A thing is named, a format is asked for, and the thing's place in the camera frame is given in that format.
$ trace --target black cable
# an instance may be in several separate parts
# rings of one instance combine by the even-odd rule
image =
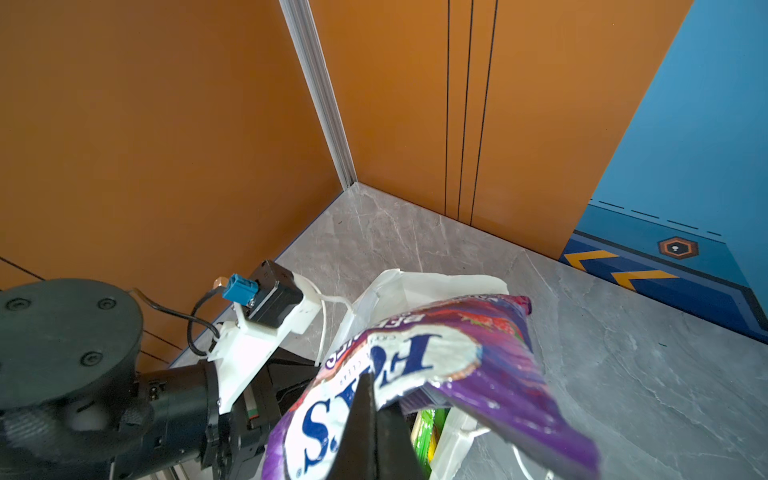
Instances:
[[[194,308],[192,309],[192,312],[190,313],[190,315],[194,316],[194,314],[197,313],[197,311],[203,306],[204,303],[206,303],[208,300],[216,296],[216,294],[219,293],[221,290],[224,290],[223,286],[217,286],[208,290],[208,292],[205,295],[203,295],[197,301],[197,303],[194,304]],[[198,349],[194,344],[194,339],[192,338],[192,322],[191,321],[187,322],[187,345],[189,345],[190,350],[192,350],[192,353],[194,353],[195,355],[206,356],[206,353],[203,350]],[[212,350],[214,346],[216,346],[216,338],[214,338],[214,340],[211,342],[210,349]]]
[[[282,401],[283,401],[283,399],[284,399],[284,398],[286,398],[286,396],[287,396],[289,393],[291,393],[291,392],[295,392],[295,391],[296,391],[296,390],[298,390],[298,389],[303,389],[303,388],[306,388],[306,386],[307,386],[307,385],[309,385],[309,384],[310,384],[310,382],[312,382],[312,380],[313,380],[313,379],[305,380],[304,382],[298,383],[298,384],[296,384],[296,385],[294,385],[294,386],[290,386],[290,387],[288,387],[287,389],[284,389],[282,392],[278,392],[278,393],[282,393],[282,395],[280,396],[280,398],[278,398],[278,399],[275,399],[275,400],[277,400],[277,403],[280,403],[280,402],[282,402]]]
[[[167,341],[166,339],[164,339],[163,337],[157,336],[157,335],[155,335],[154,333],[150,332],[147,329],[144,329],[144,333],[146,333],[149,336],[153,336],[154,338],[160,340],[163,343],[166,343],[167,345],[170,345],[170,346],[174,347],[175,349],[183,350],[183,348],[181,348],[180,346],[176,345],[175,343],[171,343],[171,342]]]
[[[214,326],[212,323],[210,323],[210,322],[207,322],[207,321],[205,321],[205,320],[203,320],[203,319],[201,319],[201,318],[198,318],[198,317],[196,317],[196,316],[187,315],[187,314],[185,314],[185,313],[182,313],[182,312],[177,312],[176,310],[172,310],[172,309],[170,309],[170,308],[167,308],[167,307],[165,307],[165,306],[162,306],[162,305],[160,305],[159,303],[155,303],[154,301],[150,300],[150,299],[149,299],[149,297],[147,297],[146,295],[144,295],[144,293],[143,293],[141,290],[139,290],[138,288],[134,288],[134,289],[133,289],[133,290],[131,290],[131,291],[132,291],[133,293],[136,293],[136,296],[138,296],[138,297],[139,297],[140,299],[142,299],[142,300],[143,300],[143,301],[144,301],[144,302],[145,302],[147,305],[151,306],[152,308],[154,308],[154,309],[155,309],[155,310],[157,310],[158,312],[167,313],[168,315],[172,315],[172,316],[177,316],[177,317],[179,317],[179,318],[181,318],[181,319],[185,319],[185,320],[187,320],[187,321],[188,321],[190,324],[191,324],[192,322],[195,322],[195,323],[199,323],[200,325],[202,325],[202,326],[204,326],[205,328],[209,329],[209,330],[210,330],[210,331],[213,333],[213,335],[214,335],[214,338],[219,338],[219,330],[218,330],[218,329],[217,329],[217,328],[216,328],[216,327],[215,327],[215,326]],[[197,349],[197,347],[193,348],[193,345],[192,345],[192,344],[190,344],[190,350],[192,350],[192,351],[194,352],[196,349]]]
[[[22,272],[28,273],[29,275],[32,275],[34,278],[45,282],[45,278],[43,278],[43,277],[41,277],[41,276],[39,276],[39,275],[37,275],[35,273],[30,272],[29,270],[25,269],[23,266],[16,265],[15,263],[13,263],[12,261],[8,260],[7,258],[0,257],[0,261],[6,262],[8,265],[13,266],[14,268],[18,268]]]

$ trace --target black cylindrical joint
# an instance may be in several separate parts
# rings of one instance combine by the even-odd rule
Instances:
[[[0,478],[109,478],[133,440],[114,430],[130,406],[142,323],[128,293],[94,280],[0,292]]]
[[[113,478],[140,478],[202,455],[207,427],[219,414],[213,363],[143,374],[137,396],[152,405],[154,422],[138,447],[114,460]],[[129,428],[125,419],[121,429]]]

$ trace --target orange wall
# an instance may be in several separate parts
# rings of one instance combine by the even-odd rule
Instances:
[[[341,190],[277,1],[3,2],[0,63],[0,256],[44,278],[189,310]],[[144,315],[162,368],[185,323]]]
[[[358,179],[442,212],[447,2],[310,5]]]
[[[473,226],[559,258],[691,3],[499,2]]]
[[[557,258],[691,3],[311,5],[359,179]]]

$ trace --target blue connector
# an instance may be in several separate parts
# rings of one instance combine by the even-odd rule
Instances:
[[[248,306],[251,300],[259,292],[259,284],[253,280],[243,278],[237,273],[230,277],[230,282],[227,284],[227,288],[221,294],[222,297],[230,302],[239,303],[243,306]]]

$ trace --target white mount bracket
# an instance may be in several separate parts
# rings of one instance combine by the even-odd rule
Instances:
[[[208,361],[214,362],[219,377],[219,414],[230,412],[237,397],[288,333],[303,334],[320,312],[322,305],[312,283],[297,273],[293,274],[293,282],[304,297],[276,329],[248,321],[243,307],[239,303],[232,304],[237,321],[221,324],[220,337],[208,355]]]

